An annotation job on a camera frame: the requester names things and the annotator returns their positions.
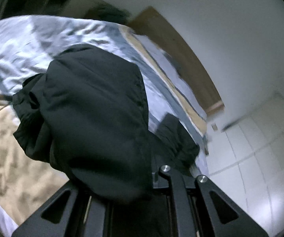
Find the striped grey beige duvet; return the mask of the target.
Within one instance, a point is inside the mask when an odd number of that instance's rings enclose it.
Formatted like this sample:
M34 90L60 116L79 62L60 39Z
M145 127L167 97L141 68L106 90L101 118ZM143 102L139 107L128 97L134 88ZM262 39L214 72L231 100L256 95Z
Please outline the striped grey beige duvet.
M63 173L24 154L13 136L20 121L11 98L27 78L45 73L55 56L76 44L94 45L137 64L146 85L150 131L172 113L204 146L206 113L172 57L149 37L97 20L36 15L0 20L0 236L11 236L67 182Z

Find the wall socket plate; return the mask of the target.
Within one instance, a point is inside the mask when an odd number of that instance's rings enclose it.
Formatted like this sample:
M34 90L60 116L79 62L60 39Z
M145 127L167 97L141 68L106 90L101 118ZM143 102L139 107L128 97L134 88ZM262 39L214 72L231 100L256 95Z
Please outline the wall socket plate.
M216 124L211 124L213 131L218 131L218 127Z

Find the wooden headboard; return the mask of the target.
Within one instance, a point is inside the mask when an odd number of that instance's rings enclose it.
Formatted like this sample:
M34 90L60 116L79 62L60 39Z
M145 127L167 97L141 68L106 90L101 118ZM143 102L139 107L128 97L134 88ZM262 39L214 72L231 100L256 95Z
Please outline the wooden headboard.
M184 38L153 7L147 7L128 26L139 35L146 35L179 66L178 74L189 85L197 101L210 117L225 109L223 100L201 61Z

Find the dark pillow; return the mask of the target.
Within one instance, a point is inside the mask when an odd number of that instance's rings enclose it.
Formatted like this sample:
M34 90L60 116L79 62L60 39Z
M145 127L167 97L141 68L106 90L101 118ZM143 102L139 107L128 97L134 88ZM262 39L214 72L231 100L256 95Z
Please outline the dark pillow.
M84 19L93 19L125 25L128 22L130 13L120 10L112 5L98 5L89 9Z

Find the large black jacket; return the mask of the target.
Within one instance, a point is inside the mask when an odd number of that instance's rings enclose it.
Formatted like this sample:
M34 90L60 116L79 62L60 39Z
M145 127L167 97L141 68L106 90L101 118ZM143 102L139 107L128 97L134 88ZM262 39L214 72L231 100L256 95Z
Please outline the large black jacket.
M188 174L199 153L167 113L155 133L137 65L89 44L70 47L13 96L25 154L78 185L128 202L152 189L151 157Z

